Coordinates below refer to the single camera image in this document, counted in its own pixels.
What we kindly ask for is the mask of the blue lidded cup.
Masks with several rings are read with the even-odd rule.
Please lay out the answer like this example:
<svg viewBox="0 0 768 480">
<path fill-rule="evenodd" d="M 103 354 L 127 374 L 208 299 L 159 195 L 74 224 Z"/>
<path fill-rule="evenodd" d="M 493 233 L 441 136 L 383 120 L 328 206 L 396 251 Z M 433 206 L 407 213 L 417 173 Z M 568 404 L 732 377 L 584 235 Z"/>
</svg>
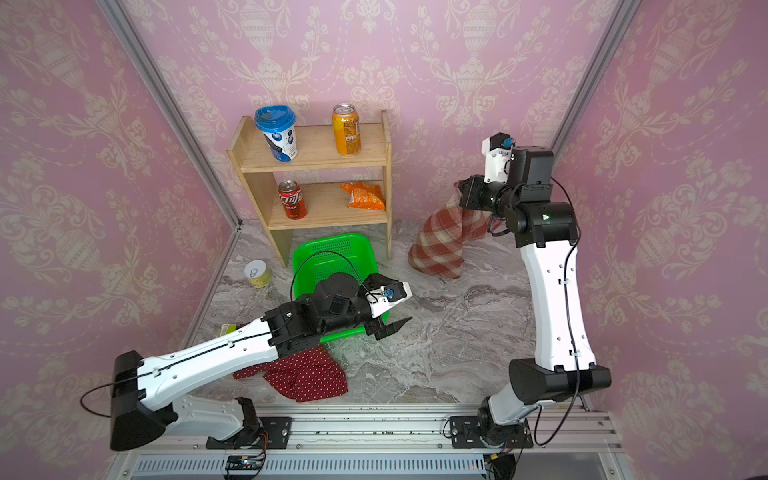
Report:
<svg viewBox="0 0 768 480">
<path fill-rule="evenodd" d="M 292 161 L 298 155 L 296 115 L 287 105 L 273 105 L 259 108 L 254 114 L 254 123 L 264 135 L 272 155 L 282 163 Z"/>
</svg>

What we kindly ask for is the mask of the orange snack bag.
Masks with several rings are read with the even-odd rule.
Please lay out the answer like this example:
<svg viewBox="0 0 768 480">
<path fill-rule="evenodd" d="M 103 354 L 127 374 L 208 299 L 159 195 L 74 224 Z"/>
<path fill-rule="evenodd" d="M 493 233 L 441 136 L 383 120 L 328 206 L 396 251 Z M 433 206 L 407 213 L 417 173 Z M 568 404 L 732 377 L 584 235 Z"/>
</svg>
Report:
<svg viewBox="0 0 768 480">
<path fill-rule="evenodd" d="M 348 208 L 384 211 L 386 209 L 382 187 L 368 182 L 341 183 L 340 188 L 349 195 Z"/>
</svg>

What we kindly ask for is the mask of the orange soda can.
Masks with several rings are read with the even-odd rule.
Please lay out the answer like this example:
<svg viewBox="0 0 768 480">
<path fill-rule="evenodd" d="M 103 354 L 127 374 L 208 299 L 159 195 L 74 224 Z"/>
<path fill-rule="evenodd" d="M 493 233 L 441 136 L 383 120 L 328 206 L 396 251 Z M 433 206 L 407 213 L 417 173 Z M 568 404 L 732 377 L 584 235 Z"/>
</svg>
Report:
<svg viewBox="0 0 768 480">
<path fill-rule="evenodd" d="M 333 107 L 332 126 L 336 149 L 343 156 L 353 156 L 361 150 L 359 115 L 350 103 Z"/>
</svg>

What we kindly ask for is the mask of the black connector box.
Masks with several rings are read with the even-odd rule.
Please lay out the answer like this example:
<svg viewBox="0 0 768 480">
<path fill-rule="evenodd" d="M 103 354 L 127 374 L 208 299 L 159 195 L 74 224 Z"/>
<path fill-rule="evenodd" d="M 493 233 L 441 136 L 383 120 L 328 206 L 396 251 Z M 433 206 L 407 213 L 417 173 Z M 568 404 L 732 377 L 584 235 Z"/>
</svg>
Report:
<svg viewBox="0 0 768 480">
<path fill-rule="evenodd" d="M 486 478 L 513 480 L 517 472 L 517 460 L 513 454 L 491 454 L 484 457 Z"/>
</svg>

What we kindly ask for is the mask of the green white carton box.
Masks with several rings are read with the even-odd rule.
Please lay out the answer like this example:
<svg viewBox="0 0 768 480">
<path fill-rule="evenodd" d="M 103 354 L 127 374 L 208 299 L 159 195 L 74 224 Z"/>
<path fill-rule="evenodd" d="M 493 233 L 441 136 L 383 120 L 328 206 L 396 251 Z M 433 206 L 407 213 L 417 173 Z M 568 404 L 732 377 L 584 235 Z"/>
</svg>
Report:
<svg viewBox="0 0 768 480">
<path fill-rule="evenodd" d="M 236 324 L 231 324 L 231 323 L 222 324 L 220 326 L 218 336 L 223 337 L 225 335 L 235 332 L 237 329 L 238 329 L 238 326 Z"/>
</svg>

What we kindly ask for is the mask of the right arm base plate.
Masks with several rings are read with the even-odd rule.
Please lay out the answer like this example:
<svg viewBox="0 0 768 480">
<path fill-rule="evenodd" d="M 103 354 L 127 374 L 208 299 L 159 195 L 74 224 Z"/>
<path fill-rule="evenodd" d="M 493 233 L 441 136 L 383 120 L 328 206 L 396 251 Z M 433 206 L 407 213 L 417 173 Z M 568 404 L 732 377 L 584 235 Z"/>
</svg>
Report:
<svg viewBox="0 0 768 480">
<path fill-rule="evenodd" d="M 472 416 L 451 416 L 444 436 L 454 449 L 530 449 L 534 446 L 528 423 L 499 426 Z"/>
</svg>

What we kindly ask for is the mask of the right aluminium corner post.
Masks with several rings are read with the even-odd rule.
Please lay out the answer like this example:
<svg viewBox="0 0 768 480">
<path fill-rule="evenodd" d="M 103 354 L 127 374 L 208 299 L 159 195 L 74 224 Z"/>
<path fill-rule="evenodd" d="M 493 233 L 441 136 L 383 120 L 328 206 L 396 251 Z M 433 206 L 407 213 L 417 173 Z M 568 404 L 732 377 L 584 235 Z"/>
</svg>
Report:
<svg viewBox="0 0 768 480">
<path fill-rule="evenodd" d="M 641 4 L 640 0 L 617 1 L 608 18 L 606 29 L 602 33 L 596 49 L 586 65 L 584 76 L 575 90 L 574 96 L 565 111 L 553 142 L 552 151 L 555 164 L 563 158 L 564 152 L 581 117 L 597 91 L 597 88 L 608 69 L 610 61 L 620 45 L 631 21 Z"/>
</svg>

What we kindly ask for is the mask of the red plaid skirt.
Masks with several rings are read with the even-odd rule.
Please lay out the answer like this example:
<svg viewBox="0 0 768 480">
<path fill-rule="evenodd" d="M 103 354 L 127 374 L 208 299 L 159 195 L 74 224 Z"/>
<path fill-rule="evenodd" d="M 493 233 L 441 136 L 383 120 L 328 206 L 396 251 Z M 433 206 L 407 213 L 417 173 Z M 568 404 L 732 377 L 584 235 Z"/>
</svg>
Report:
<svg viewBox="0 0 768 480">
<path fill-rule="evenodd" d="M 426 275 L 458 279 L 464 248 L 487 234 L 490 214 L 460 206 L 461 192 L 455 183 L 448 202 L 425 221 L 408 252 L 409 265 Z"/>
</svg>

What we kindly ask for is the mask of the red cola can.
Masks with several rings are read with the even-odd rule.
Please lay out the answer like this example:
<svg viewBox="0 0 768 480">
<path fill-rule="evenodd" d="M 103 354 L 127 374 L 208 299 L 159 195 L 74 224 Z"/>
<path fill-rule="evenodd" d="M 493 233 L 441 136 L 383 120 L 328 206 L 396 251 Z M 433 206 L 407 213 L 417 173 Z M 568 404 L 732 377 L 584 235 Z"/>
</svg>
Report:
<svg viewBox="0 0 768 480">
<path fill-rule="evenodd" d="M 303 192 L 294 180 L 285 180 L 278 185 L 278 193 L 286 217 L 290 220 L 300 220 L 307 215 L 307 207 Z"/>
</svg>

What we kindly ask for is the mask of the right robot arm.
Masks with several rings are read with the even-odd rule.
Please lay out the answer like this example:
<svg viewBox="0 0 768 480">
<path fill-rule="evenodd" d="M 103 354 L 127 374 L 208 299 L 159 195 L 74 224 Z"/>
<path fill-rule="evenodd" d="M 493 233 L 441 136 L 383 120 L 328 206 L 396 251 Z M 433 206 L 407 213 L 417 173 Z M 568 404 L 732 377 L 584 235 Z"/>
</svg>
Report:
<svg viewBox="0 0 768 480">
<path fill-rule="evenodd" d="M 527 424 L 549 403 L 574 402 L 606 389 L 611 372 L 598 364 L 583 322 L 577 285 L 581 230 L 571 200 L 555 202 L 554 156 L 540 147 L 484 148 L 485 170 L 461 181 L 460 204 L 504 222 L 515 237 L 532 293 L 533 357 L 514 359 L 509 380 L 478 411 L 478 436 L 489 446 L 540 445 Z"/>
</svg>

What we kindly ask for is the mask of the red polka dot skirt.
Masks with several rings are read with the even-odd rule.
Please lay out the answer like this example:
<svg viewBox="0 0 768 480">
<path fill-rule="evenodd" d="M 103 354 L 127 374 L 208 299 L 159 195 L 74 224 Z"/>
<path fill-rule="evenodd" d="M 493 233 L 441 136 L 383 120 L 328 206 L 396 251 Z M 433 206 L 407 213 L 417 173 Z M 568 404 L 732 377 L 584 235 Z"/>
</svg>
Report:
<svg viewBox="0 0 768 480">
<path fill-rule="evenodd" d="M 323 345 L 232 374 L 236 380 L 263 375 L 280 395 L 298 403 L 325 400 L 348 392 L 342 367 Z"/>
</svg>

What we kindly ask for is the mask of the aluminium corner post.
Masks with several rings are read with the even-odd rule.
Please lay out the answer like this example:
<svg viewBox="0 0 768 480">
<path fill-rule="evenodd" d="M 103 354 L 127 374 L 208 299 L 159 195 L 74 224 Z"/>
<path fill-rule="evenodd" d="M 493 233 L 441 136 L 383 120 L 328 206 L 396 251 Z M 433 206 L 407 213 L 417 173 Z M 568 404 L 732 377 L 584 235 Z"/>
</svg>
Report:
<svg viewBox="0 0 768 480">
<path fill-rule="evenodd" d="M 584 76 L 575 90 L 574 96 L 565 111 L 553 142 L 552 151 L 555 164 L 563 158 L 564 152 L 581 117 L 597 91 L 597 88 L 608 69 L 610 61 L 620 45 L 631 21 L 641 4 L 640 0 L 617 1 L 608 18 L 606 29 L 602 33 L 596 49 L 586 65 Z"/>
<path fill-rule="evenodd" d="M 136 30 L 127 8 L 120 1 L 114 0 L 98 0 L 96 4 L 100 7 L 117 39 L 126 50 L 138 74 L 218 207 L 233 229 L 239 231 L 242 226 L 242 219 L 204 154 L 201 144 L 195 137 L 190 123 L 184 117 L 170 87 L 166 84 L 156 61 Z"/>
</svg>

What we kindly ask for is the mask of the left aluminium corner post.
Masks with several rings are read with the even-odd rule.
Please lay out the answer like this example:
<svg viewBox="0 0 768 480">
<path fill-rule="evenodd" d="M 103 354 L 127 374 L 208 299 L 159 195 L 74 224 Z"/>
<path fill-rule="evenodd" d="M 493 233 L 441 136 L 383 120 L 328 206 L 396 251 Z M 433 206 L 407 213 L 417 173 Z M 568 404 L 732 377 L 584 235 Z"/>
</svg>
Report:
<svg viewBox="0 0 768 480">
<path fill-rule="evenodd" d="M 242 219 L 204 154 L 201 144 L 195 137 L 190 123 L 184 117 L 170 87 L 166 84 L 156 61 L 136 30 L 127 8 L 120 1 L 114 0 L 98 0 L 96 4 L 100 7 L 117 39 L 126 50 L 138 74 L 218 207 L 233 229 L 239 231 L 242 226 Z"/>
</svg>

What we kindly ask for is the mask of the wooden two-tier shelf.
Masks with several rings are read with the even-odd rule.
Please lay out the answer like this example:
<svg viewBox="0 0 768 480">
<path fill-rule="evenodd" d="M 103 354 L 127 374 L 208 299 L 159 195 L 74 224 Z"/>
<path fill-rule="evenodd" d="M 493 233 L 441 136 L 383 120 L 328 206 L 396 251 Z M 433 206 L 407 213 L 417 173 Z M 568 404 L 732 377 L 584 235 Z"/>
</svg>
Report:
<svg viewBox="0 0 768 480">
<path fill-rule="evenodd" d="M 296 159 L 280 163 L 272 157 L 262 133 L 251 117 L 240 119 L 227 154 L 247 198 L 261 222 L 277 260 L 287 266 L 291 259 L 292 233 L 299 229 L 386 226 L 386 254 L 392 257 L 393 162 L 389 112 L 380 112 L 377 123 L 361 125 L 362 152 L 344 157 L 336 151 L 333 127 L 299 126 L 300 147 Z M 386 208 L 349 208 L 340 185 L 352 180 L 355 169 L 365 169 L 368 181 L 381 187 Z M 307 215 L 299 220 L 287 217 L 278 198 L 278 182 L 299 182 Z"/>
</svg>

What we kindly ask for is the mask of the green plastic basket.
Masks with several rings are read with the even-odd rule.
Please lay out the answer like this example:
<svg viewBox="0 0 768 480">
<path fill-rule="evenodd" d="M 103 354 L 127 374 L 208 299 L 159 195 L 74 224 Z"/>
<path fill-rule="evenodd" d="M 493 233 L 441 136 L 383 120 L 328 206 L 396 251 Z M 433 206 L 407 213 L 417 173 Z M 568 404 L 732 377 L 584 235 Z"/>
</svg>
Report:
<svg viewBox="0 0 768 480">
<path fill-rule="evenodd" d="M 290 301 L 269 320 L 274 344 L 298 351 L 337 336 L 365 333 L 353 328 L 353 297 L 368 275 L 379 273 L 374 262 L 370 242 L 359 234 L 299 247 L 293 256 Z"/>
</svg>

